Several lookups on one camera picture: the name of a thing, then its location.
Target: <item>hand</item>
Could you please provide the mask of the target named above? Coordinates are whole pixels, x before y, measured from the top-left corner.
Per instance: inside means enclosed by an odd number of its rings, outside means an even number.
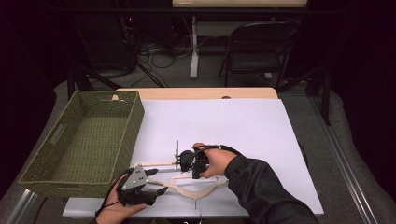
[[[203,143],[195,143],[192,148],[204,147]],[[204,151],[206,156],[209,158],[209,168],[200,173],[200,176],[204,178],[212,177],[213,175],[224,175],[225,168],[227,168],[228,163],[236,157],[236,154],[231,151],[221,150],[217,148],[207,149]]]
[[[145,204],[137,204],[132,206],[124,206],[119,202],[117,187],[120,181],[125,177],[125,175],[120,178],[119,182],[114,186],[108,195],[106,205],[112,204],[102,210],[99,216],[96,218],[98,224],[120,224],[125,218],[138,213],[146,208]]]

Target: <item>person's left hand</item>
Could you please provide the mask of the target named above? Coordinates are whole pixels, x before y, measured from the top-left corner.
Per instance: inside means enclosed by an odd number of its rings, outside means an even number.
[[[112,203],[114,204],[102,210],[102,212],[96,218],[96,222],[98,224],[120,224],[125,218],[138,213],[147,207],[143,203],[124,206],[119,202],[117,187],[123,178],[124,176],[120,178],[119,182],[114,186],[113,190],[111,190],[110,194],[108,195],[106,205]]]

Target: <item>person's right hand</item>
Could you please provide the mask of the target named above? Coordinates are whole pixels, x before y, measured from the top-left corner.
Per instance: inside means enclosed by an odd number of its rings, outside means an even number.
[[[195,143],[192,148],[205,147],[203,143]],[[206,156],[209,158],[209,168],[200,173],[200,176],[204,178],[212,177],[213,175],[224,175],[225,168],[227,168],[228,163],[236,157],[236,154],[217,148],[207,149],[204,151]]]

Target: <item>metal frame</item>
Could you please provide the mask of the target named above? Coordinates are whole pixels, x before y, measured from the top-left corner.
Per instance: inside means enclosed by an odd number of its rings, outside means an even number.
[[[263,16],[263,17],[298,17],[329,18],[346,14],[347,9],[334,11],[309,10],[302,7],[169,7],[169,8],[77,8],[48,7],[54,14],[107,14],[107,15],[168,15],[168,16]]]
[[[6,224],[25,223],[25,218],[35,203],[37,195],[27,189],[21,196],[20,201],[15,206]]]
[[[361,185],[359,184],[358,180],[356,179],[355,175],[352,172],[352,169],[349,166],[347,158],[344,154],[344,150],[341,148],[340,144],[337,141],[337,138],[332,131],[332,128],[328,126],[324,119],[320,117],[320,106],[318,102],[318,98],[316,97],[309,97],[309,102],[314,109],[315,114],[320,121],[322,128],[326,132],[331,144],[332,144],[332,154],[334,155],[335,161],[337,162],[338,168],[340,169],[341,175],[343,176],[346,186],[349,189],[349,192],[352,196],[353,201],[356,204],[356,207],[361,214],[361,219],[365,224],[376,224],[378,223],[373,210],[368,204],[366,197],[364,196],[363,191],[361,190]]]

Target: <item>gray carpet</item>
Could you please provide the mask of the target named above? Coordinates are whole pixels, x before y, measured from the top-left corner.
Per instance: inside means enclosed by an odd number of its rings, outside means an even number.
[[[199,76],[196,80],[190,79],[190,62],[191,57],[177,57],[171,64],[172,58],[169,56],[156,55],[154,63],[157,66],[171,65],[167,68],[151,67],[166,80],[169,87],[222,87],[223,79],[218,78],[219,66],[221,64],[221,56],[205,55],[201,57],[199,63]],[[106,73],[105,76],[114,75],[114,73]],[[157,87],[151,79],[145,77],[141,70],[137,70],[131,75],[113,79],[123,87],[130,87],[134,83],[134,87]],[[234,75],[230,77],[230,86],[272,86],[273,80],[265,80],[259,75],[240,76]],[[97,90],[108,89],[99,82],[93,82],[93,86]],[[292,127],[297,138],[302,143],[306,156],[308,158],[308,169],[312,176],[315,186],[320,190],[319,198],[324,209],[324,215],[318,217],[320,223],[364,223],[359,209],[354,203],[349,188],[339,167],[334,159],[332,152],[332,144],[326,135],[323,127],[320,125],[320,118],[315,114],[312,105],[312,98],[307,98],[301,89],[304,87],[297,86],[291,91],[280,93],[279,98],[285,104],[290,116]],[[44,139],[46,133],[50,130],[51,125],[62,113],[67,102],[67,91],[65,83],[62,83],[56,89],[57,103],[49,118],[48,125],[44,129],[42,135],[37,141],[32,154],[38,148],[40,142]],[[344,114],[342,100],[332,93],[331,99],[331,123],[336,138],[344,150],[346,158],[357,177],[362,190],[367,197],[368,204],[371,205],[377,223],[394,223],[396,220],[395,202],[376,184],[367,166],[361,160],[356,148],[354,148],[351,140],[351,134],[347,125],[347,119]],[[19,198],[23,194],[24,188],[14,183],[8,190],[5,197],[0,202],[0,223],[6,223],[13,209],[15,208]],[[35,200],[33,207],[28,213],[25,223],[30,223],[38,209],[42,199],[40,197]],[[62,199],[51,198],[44,204],[37,223],[86,223],[87,220],[71,219],[62,217],[62,211],[65,204]]]

